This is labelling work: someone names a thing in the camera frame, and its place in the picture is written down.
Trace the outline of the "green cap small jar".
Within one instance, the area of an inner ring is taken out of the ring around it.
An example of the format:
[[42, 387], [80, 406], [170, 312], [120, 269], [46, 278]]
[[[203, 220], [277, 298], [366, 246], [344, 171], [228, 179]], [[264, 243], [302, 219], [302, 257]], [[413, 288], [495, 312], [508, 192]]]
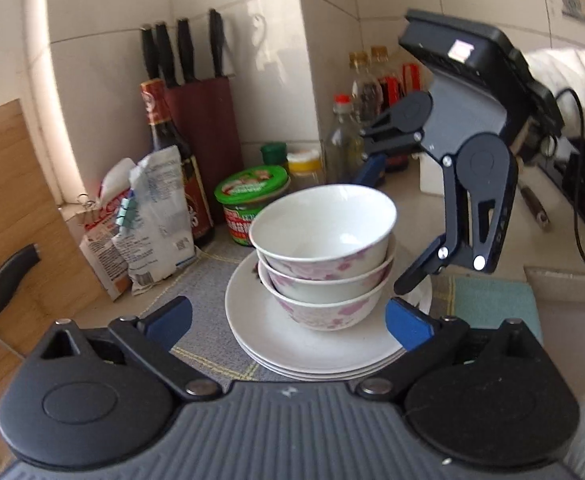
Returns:
[[285, 142], [270, 142], [260, 147], [263, 164], [280, 166], [288, 170], [287, 144]]

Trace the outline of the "red white food bag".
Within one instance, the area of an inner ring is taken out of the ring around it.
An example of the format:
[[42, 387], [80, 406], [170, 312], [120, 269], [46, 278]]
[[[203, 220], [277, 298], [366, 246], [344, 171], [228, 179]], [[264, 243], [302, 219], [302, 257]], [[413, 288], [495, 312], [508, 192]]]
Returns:
[[118, 299], [131, 286], [128, 264], [120, 255], [112, 237], [122, 200], [130, 190], [130, 172], [135, 162], [122, 158], [102, 179], [93, 203], [79, 214], [82, 237], [79, 248], [111, 300]]

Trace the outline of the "grey blue checked towel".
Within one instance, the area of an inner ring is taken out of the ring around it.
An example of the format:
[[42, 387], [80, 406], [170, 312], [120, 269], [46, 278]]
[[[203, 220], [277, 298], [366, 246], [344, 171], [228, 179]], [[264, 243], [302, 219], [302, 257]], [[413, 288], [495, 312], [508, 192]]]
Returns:
[[[225, 312], [225, 292], [239, 263], [253, 252], [218, 237], [178, 275], [155, 305], [185, 296], [193, 306], [193, 324], [172, 349], [178, 359], [227, 386], [233, 380], [283, 382], [248, 356], [235, 339]], [[408, 301], [435, 318], [457, 315], [473, 327], [496, 328], [506, 318], [522, 318], [535, 336], [542, 333], [531, 287], [512, 281], [438, 275], [422, 283]]]

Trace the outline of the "yellow lid spice jar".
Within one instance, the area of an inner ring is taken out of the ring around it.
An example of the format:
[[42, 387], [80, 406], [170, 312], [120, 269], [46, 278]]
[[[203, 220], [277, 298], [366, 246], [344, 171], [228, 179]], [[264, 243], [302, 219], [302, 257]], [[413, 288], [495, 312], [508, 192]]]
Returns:
[[321, 152], [318, 150], [288, 153], [287, 164], [294, 191], [314, 188], [326, 183]]

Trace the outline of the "bamboo cutting board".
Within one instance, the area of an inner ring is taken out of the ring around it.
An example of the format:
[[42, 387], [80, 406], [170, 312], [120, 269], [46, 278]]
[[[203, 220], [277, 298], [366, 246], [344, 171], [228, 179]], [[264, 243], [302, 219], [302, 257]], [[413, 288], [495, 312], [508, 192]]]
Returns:
[[57, 208], [36, 158], [18, 101], [0, 106], [0, 265], [35, 244], [40, 262], [0, 314], [0, 396], [20, 364], [58, 318], [72, 318], [108, 295]]

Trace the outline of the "green lid sauce tub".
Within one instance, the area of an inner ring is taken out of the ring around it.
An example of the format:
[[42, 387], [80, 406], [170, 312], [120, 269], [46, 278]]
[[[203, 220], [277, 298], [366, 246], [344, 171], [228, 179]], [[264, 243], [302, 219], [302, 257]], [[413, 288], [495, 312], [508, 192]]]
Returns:
[[282, 166], [257, 166], [237, 172], [222, 181], [214, 196], [222, 206], [230, 237], [251, 246], [249, 231], [261, 210], [288, 193], [290, 177]]

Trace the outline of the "dark soy sauce bottle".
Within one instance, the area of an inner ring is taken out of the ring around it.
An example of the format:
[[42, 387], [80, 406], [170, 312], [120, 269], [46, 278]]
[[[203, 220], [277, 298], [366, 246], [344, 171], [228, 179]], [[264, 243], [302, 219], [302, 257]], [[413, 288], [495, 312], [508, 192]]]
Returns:
[[185, 197], [190, 231], [198, 248], [206, 246], [214, 237], [214, 224], [199, 165], [193, 149], [178, 132], [168, 101], [166, 86], [159, 79], [149, 79], [140, 84], [147, 122], [151, 132], [152, 151], [168, 148], [178, 162], [178, 177]]

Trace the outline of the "white floral bowl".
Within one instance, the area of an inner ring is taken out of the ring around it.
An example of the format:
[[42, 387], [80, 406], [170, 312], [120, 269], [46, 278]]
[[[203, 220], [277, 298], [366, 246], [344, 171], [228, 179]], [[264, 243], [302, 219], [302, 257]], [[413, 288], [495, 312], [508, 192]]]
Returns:
[[393, 260], [378, 270], [341, 281], [285, 278], [259, 261], [261, 283], [292, 321], [310, 330], [344, 330], [367, 318], [390, 278]]
[[363, 296], [379, 286], [385, 278], [388, 278], [392, 270], [395, 250], [396, 240], [395, 236], [391, 234], [385, 260], [379, 266], [358, 276], [353, 276], [353, 278], [337, 278], [336, 280], [293, 278], [291, 275], [272, 268], [264, 257], [259, 257], [259, 261], [265, 275], [279, 294], [310, 304], [332, 304]]

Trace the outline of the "clear glass oil bottle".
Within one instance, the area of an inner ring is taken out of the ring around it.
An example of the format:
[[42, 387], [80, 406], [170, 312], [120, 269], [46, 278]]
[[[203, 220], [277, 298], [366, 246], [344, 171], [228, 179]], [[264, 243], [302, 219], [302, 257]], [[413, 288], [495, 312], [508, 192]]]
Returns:
[[348, 94], [337, 94], [332, 102], [333, 125], [321, 139], [328, 183], [350, 183], [364, 164], [361, 128], [353, 117]]

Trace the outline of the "white floral plate back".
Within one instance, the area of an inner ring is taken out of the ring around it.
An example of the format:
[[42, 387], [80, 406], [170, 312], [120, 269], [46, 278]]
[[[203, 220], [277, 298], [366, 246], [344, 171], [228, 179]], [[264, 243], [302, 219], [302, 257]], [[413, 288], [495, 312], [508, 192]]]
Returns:
[[293, 370], [287, 370], [286, 368], [283, 367], [277, 367], [273, 363], [260, 359], [247, 348], [242, 348], [242, 350], [244, 350], [248, 354], [248, 356], [250, 356], [250, 358], [253, 359], [253, 361], [256, 361], [258, 364], [260, 364], [267, 370], [270, 370], [271, 372], [283, 377], [302, 380], [302, 382], [321, 382], [322, 380], [353, 380], [363, 378], [366, 376], [370, 376], [375, 372], [379, 372], [379, 370], [382, 370], [387, 365], [392, 364], [401, 356], [403, 356], [403, 354], [406, 353], [405, 349], [399, 349], [398, 352], [395, 352], [392, 356], [385, 358], [379, 363], [364, 366], [362, 368], [358, 368], [357, 370], [350, 370], [350, 372], [313, 374], [294, 372]]

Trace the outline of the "large white floral plate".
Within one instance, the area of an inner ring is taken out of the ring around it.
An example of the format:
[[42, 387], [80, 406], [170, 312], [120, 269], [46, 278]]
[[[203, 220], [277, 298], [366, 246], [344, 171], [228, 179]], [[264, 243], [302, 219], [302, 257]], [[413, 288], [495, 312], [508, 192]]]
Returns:
[[277, 367], [302, 373], [341, 373], [373, 365], [404, 349], [385, 327], [385, 306], [393, 296], [392, 271], [373, 312], [344, 330], [310, 330], [289, 318], [261, 283], [258, 254], [251, 252], [233, 273], [225, 312], [240, 344]]

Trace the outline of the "dark red knife block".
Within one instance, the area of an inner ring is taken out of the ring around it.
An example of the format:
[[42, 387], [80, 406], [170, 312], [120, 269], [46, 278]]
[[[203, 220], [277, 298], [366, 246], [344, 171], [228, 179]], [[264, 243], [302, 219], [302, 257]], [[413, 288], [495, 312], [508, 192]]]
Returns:
[[223, 19], [211, 9], [208, 15], [213, 76], [199, 79], [195, 75], [195, 50], [189, 21], [176, 24], [178, 50], [172, 50], [166, 24], [144, 25], [140, 44], [145, 70], [150, 79], [166, 84], [166, 101], [182, 137], [193, 149], [213, 223], [225, 222], [222, 205], [215, 198], [215, 188], [223, 180], [244, 168], [235, 119], [230, 78], [224, 73], [226, 46]]

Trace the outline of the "white printed food bag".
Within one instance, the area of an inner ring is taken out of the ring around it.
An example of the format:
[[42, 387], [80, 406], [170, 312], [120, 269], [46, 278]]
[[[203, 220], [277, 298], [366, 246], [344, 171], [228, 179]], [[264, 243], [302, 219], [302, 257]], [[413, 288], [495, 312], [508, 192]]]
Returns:
[[178, 162], [170, 148], [153, 152], [131, 170], [112, 237], [128, 264], [135, 295], [170, 278], [196, 256]]

